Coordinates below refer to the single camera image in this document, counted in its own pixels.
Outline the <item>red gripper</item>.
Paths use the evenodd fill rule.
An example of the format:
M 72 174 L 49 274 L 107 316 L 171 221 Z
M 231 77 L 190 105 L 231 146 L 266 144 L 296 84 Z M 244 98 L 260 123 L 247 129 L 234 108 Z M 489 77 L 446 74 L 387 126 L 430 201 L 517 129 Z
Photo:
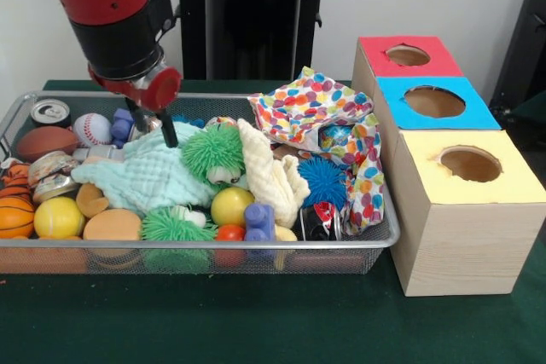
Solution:
M 162 134 L 168 147 L 178 146 L 171 115 L 166 109 L 176 98 L 181 84 L 180 72 L 172 66 L 155 66 L 145 75 L 133 79 L 112 80 L 98 76 L 88 66 L 91 78 L 102 88 L 123 95 L 134 124 L 130 136 L 148 133 L 148 121 L 141 108 L 159 112 Z

